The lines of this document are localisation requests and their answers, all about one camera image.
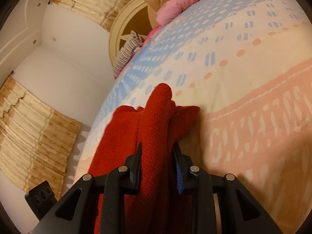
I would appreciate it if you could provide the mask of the pink pillow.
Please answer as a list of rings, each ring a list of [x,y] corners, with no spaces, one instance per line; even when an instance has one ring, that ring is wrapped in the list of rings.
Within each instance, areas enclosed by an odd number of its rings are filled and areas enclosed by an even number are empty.
[[[168,0],[156,12],[156,22],[158,26],[154,28],[146,37],[145,41],[151,39],[162,27],[173,21],[183,11],[200,0]]]

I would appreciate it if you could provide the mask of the red knitted garment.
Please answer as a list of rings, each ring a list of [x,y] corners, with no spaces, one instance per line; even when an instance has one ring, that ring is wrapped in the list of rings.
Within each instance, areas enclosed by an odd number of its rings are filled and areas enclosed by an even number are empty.
[[[108,174],[142,144],[140,191],[125,197],[126,233],[165,232],[172,147],[190,132],[199,111],[197,106],[177,106],[165,83],[156,86],[144,108],[120,106],[115,110],[88,172]]]

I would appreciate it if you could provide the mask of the beige side window curtain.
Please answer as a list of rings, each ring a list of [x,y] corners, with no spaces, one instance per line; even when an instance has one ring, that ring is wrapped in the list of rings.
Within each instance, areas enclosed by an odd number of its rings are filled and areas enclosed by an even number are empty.
[[[1,172],[30,191],[48,181],[60,199],[81,122],[46,105],[8,77],[1,87]]]

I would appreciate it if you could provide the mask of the striped grey pillow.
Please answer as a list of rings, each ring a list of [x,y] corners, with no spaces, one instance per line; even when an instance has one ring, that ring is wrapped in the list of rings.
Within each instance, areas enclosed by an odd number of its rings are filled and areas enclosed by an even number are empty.
[[[132,57],[143,46],[143,39],[135,31],[131,31],[129,38],[119,50],[113,65],[113,76],[116,79]]]

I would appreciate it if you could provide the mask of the cream wooden headboard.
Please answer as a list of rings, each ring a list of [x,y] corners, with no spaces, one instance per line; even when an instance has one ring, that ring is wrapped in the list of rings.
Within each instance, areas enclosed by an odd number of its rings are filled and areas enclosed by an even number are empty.
[[[146,39],[149,32],[158,26],[156,10],[144,0],[131,0],[117,15],[109,36],[109,57],[114,64],[117,54],[130,37],[131,31]]]

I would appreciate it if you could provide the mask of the blue pink patterned bedspread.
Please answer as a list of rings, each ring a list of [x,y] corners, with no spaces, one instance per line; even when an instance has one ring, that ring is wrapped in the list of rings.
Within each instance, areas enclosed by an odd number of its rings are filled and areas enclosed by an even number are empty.
[[[200,108],[180,144],[210,173],[232,173],[283,233],[311,211],[311,22],[296,0],[201,0],[127,64],[106,97],[75,177],[114,110],[145,106],[160,83]]]

